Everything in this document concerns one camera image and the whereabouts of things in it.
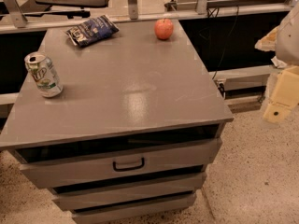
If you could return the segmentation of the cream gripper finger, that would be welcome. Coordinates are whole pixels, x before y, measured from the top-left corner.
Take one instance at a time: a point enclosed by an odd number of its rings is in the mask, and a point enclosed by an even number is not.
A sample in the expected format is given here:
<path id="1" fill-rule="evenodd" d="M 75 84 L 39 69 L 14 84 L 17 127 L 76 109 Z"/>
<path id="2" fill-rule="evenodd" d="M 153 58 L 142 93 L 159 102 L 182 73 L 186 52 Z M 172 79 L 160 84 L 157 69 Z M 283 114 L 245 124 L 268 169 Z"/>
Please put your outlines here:
<path id="1" fill-rule="evenodd" d="M 278 80 L 263 113 L 263 119 L 279 123 L 299 105 L 299 67 L 292 66 L 278 74 Z"/>
<path id="2" fill-rule="evenodd" d="M 254 48 L 261 51 L 275 51 L 278 28 L 275 27 L 263 38 L 259 39 Z"/>

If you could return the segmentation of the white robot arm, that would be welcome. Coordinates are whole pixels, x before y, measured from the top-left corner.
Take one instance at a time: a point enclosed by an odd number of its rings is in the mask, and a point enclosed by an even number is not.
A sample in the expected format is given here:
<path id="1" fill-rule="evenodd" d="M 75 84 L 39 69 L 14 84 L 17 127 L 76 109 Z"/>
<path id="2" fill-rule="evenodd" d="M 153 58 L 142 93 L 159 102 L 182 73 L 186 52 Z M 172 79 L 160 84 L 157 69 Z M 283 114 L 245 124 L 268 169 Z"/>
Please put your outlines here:
<path id="1" fill-rule="evenodd" d="M 278 62 L 287 67 L 278 74 L 263 119 L 279 123 L 299 104 L 299 4 L 287 14 L 280 25 L 260 39 L 255 48 L 274 51 Z"/>

